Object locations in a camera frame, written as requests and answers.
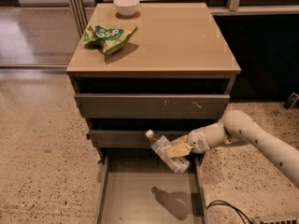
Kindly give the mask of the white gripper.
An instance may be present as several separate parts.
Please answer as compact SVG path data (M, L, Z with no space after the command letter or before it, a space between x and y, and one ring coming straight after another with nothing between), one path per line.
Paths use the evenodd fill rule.
M201 127L172 140L171 144L173 146L165 151L167 158L188 156L191 151L198 154L206 153L213 148L213 132L210 126Z

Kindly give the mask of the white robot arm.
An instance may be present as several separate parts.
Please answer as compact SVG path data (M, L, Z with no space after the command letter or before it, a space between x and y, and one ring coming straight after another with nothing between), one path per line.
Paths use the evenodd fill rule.
M251 144L299 187L299 150L266 132L240 110L228 111L218 122L192 130L170 144L165 151L167 158L183 157L191 152L202 154L216 147Z

